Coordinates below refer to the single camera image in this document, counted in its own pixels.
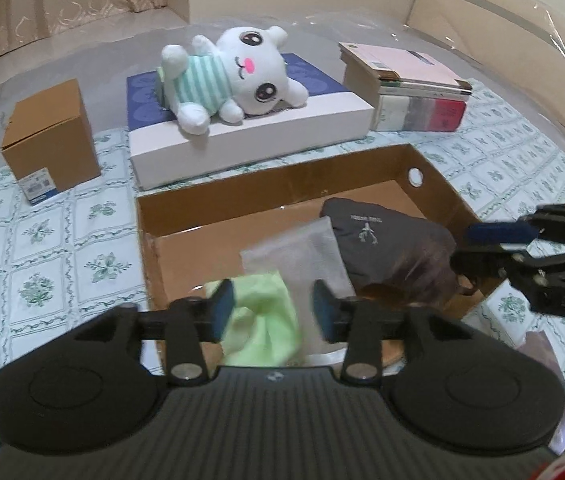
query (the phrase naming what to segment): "striped shirt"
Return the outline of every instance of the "striped shirt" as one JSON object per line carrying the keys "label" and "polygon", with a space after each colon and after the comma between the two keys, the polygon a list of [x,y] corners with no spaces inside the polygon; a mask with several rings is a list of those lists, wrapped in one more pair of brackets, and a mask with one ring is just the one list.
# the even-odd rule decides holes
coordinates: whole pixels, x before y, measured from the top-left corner
{"label": "striped shirt", "polygon": [[189,66],[174,81],[179,103],[198,103],[214,115],[231,97],[229,78],[218,56],[189,56]]}

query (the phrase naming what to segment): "stuffed animal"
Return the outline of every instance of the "stuffed animal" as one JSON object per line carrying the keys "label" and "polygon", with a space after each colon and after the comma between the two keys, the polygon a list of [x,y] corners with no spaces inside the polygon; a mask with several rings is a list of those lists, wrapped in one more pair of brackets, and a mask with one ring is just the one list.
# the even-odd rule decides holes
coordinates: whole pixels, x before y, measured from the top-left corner
{"label": "stuffed animal", "polygon": [[245,114],[268,113],[280,100],[294,108],[303,106],[309,92],[287,77],[278,51],[286,40],[280,27],[235,27],[216,44],[196,36],[193,56],[180,45],[167,45],[158,69],[159,100],[175,113],[182,129],[194,135],[207,132],[216,113],[236,124]]}

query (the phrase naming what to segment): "green cloth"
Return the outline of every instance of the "green cloth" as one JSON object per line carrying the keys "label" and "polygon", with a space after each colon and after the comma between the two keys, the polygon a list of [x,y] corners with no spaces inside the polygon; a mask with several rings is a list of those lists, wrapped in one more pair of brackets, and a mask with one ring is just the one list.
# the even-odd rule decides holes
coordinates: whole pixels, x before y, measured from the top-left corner
{"label": "green cloth", "polygon": [[[223,364],[275,367],[301,347],[296,309],[278,272],[233,278],[234,310],[220,342]],[[220,282],[205,284],[209,298]]]}

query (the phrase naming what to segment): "small cardboard box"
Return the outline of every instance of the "small cardboard box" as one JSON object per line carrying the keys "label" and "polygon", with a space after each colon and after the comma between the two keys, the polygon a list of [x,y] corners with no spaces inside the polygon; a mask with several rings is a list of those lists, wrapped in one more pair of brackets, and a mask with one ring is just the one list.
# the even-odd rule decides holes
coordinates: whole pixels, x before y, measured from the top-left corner
{"label": "small cardboard box", "polygon": [[[410,170],[412,176],[418,174],[414,168],[421,176],[420,182],[411,178],[416,185],[408,176]],[[445,178],[409,145],[142,196],[136,200],[136,211],[151,307],[162,309],[178,298],[201,296],[206,282],[243,274],[240,251],[317,219],[331,196],[429,218],[447,227],[456,240],[479,221]],[[498,283],[483,282],[471,297],[456,295],[447,305],[447,314],[460,319]],[[393,291],[363,292],[400,306]],[[204,348],[208,364],[217,364],[218,349]]]}
{"label": "small cardboard box", "polygon": [[78,81],[17,102],[0,150],[32,204],[99,176]]}

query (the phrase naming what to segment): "tablecloth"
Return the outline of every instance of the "tablecloth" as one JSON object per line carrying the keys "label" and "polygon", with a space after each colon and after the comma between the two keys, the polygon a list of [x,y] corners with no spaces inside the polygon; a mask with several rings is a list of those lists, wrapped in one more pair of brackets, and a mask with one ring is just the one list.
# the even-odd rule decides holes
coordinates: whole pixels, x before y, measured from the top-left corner
{"label": "tablecloth", "polygon": [[[304,160],[410,142],[482,219],[512,219],[540,203],[565,203],[565,154],[480,82],[456,134],[370,132],[364,139],[282,156],[165,186],[174,189]],[[136,240],[128,137],[95,137],[102,176],[30,206],[0,168],[0,367],[123,301],[147,308]],[[534,243],[531,252],[565,251]],[[517,346],[528,330],[549,336],[565,375],[565,319],[531,314],[506,282],[465,317]],[[143,363],[160,373],[155,347]]]}

